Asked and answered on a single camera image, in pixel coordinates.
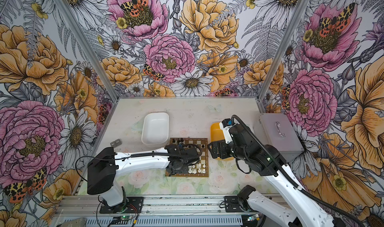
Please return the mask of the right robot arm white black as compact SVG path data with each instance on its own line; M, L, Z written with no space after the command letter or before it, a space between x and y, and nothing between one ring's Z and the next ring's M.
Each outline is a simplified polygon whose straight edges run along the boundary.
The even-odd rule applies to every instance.
M237 116L219 123L223 140L208 145L212 158L234 158L243 161L250 172L266 179L286 201L288 207L264 196L247 185L237 195L239 208L244 212L259 212L282 227L344 227L340 218L328 214L321 200L309 194L296 180L280 152L264 145Z

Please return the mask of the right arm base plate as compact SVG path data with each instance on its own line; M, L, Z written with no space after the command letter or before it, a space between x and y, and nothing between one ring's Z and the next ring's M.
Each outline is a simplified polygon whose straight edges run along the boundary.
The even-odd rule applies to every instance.
M225 209L226 213L263 213L262 209L256 206L252 207L249 203L250 200L251 196L225 196L219 207Z

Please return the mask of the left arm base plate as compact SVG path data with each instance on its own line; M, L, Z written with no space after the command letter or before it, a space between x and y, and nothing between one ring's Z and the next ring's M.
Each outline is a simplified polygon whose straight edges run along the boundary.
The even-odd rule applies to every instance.
M144 204L144 197L126 197L121 204L109 207L106 201L102 201L100 214L140 214Z

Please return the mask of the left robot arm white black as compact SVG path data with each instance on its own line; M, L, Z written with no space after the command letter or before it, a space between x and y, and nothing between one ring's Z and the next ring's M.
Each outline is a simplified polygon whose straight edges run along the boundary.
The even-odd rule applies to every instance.
M118 177L151 169L166 170L173 176L197 164L202 154L195 144L168 145L139 153L118 153L112 147L105 148L88 163L87 194L101 196L110 208L126 207L126 192Z

